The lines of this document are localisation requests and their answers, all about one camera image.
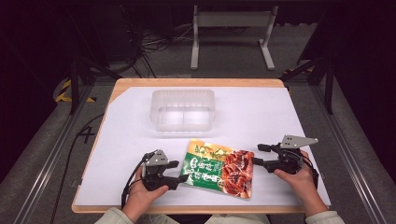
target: finger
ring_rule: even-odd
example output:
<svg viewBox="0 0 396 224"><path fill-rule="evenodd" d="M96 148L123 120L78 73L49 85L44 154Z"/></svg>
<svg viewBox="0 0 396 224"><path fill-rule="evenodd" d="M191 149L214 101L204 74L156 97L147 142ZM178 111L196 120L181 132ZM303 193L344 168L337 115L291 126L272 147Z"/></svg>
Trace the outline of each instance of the finger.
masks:
<svg viewBox="0 0 396 224"><path fill-rule="evenodd" d="M286 172L284 172L282 170L279 170L279 169L274 170L274 174L279 176L279 178L281 178L284 181L289 183L290 174L288 174L288 173L286 173Z"/></svg>
<svg viewBox="0 0 396 224"><path fill-rule="evenodd" d="M140 179L140 176L142 176L142 170L143 170L143 166L140 166L139 169L137 169L136 171L136 175L134 176L134 179Z"/></svg>
<svg viewBox="0 0 396 224"><path fill-rule="evenodd" d="M166 191L168 191L168 190L169 190L169 187L167 185L164 185L160 188L157 188L157 189L151 191L150 195L153 199L157 199L157 198L163 196L166 193Z"/></svg>
<svg viewBox="0 0 396 224"><path fill-rule="evenodd" d="M300 152L301 152L301 154L303 154L303 156L309 158L309 155L306 151L300 149Z"/></svg>
<svg viewBox="0 0 396 224"><path fill-rule="evenodd" d="M143 181L139 178L134 181L134 183L129 188L129 191L130 191L130 193L132 193L132 192L136 192L136 191L141 191L142 189L147 191L145 186L143 185Z"/></svg>

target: white paper sheet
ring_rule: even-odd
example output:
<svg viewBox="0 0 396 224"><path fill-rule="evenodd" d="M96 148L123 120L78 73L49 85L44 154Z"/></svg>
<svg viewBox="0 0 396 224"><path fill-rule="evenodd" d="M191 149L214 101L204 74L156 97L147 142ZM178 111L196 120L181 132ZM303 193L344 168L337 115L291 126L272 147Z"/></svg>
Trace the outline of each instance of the white paper sheet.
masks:
<svg viewBox="0 0 396 224"><path fill-rule="evenodd" d="M215 92L216 117L209 132L160 133L149 118L151 94L156 90L210 89ZM274 152L260 152L260 143L275 145L285 134L304 136L304 131L285 88L130 88L108 106L106 118L92 157L83 176L75 205L120 205L122 190L143 155L162 149L169 160L183 162L191 138L235 149L253 151L265 161L276 160ZM307 151L314 166L315 159ZM165 171L178 176L181 164ZM252 196L249 200L224 193L179 184L156 205L301 205L290 186L260 166L253 168ZM318 192L330 205L321 177Z"/></svg>

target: left hand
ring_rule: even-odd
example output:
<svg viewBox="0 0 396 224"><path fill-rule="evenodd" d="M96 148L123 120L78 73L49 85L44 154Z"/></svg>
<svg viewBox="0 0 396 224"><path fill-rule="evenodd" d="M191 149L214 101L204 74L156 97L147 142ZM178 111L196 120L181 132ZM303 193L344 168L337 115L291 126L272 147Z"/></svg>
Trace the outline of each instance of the left hand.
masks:
<svg viewBox="0 0 396 224"><path fill-rule="evenodd" d="M141 175L142 167L139 167L134 180L141 179ZM141 180L137 181L136 183L132 184L130 188L128 201L123 207L122 212L125 213L125 215L131 219L133 223L136 223L136 221L143 214L145 214L147 210L149 210L151 204L156 199L163 196L168 190L168 186L165 185L153 191L148 191Z"/></svg>

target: metal stand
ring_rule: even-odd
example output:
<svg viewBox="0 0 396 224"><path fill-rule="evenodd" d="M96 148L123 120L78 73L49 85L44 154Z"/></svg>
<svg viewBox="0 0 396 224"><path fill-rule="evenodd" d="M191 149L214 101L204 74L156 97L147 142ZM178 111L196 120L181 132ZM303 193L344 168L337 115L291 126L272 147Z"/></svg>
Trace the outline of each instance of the metal stand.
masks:
<svg viewBox="0 0 396 224"><path fill-rule="evenodd" d="M307 82L309 85L317 86L319 82L326 76L326 88L324 94L324 104L326 105L327 111L329 114L332 114L332 85L333 85L333 65L332 60L329 58L316 58L312 61L309 61L291 72L288 72L286 75L280 78L283 82L289 80L292 77L295 77L301 74L306 69L315 66L312 70L312 73L309 75Z"/></svg>
<svg viewBox="0 0 396 224"><path fill-rule="evenodd" d="M93 84L95 83L95 77L90 70L91 67L97 69L106 76L113 77L115 80L122 78L122 76L86 58L82 58L79 56L75 57L75 60L72 62L71 65L70 72L70 80L72 86L72 108L70 110L70 115L74 114L76 108L78 107L78 104L80 103L78 91L79 78L82 80L82 83L84 85L93 86Z"/></svg>
<svg viewBox="0 0 396 224"><path fill-rule="evenodd" d="M198 6L194 6L193 31L194 40L192 44L191 54L191 70L198 69L199 39L198 27L265 27L265 37L259 40L262 55L269 70L274 70L275 66L268 50L268 41L271 36L272 29L276 18L277 7L273 7L272 11L253 11L253 12L208 12L198 11Z"/></svg>

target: shirt cuff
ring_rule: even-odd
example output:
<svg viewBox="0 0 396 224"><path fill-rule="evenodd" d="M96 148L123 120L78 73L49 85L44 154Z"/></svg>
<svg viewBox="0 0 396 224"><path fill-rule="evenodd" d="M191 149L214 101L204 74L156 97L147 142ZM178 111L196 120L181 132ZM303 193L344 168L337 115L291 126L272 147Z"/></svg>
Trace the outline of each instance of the shirt cuff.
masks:
<svg viewBox="0 0 396 224"><path fill-rule="evenodd" d="M328 223L325 221L329 221L329 223L334 223L330 221L335 221L335 223L344 223L344 221L338 216L337 212L335 211L326 211L326 212L321 212L318 214L314 214L311 217L308 217L305 222L307 224L315 224L315 223Z"/></svg>
<svg viewBox="0 0 396 224"><path fill-rule="evenodd" d="M108 209L95 224L102 223L134 224L120 209L114 207Z"/></svg>

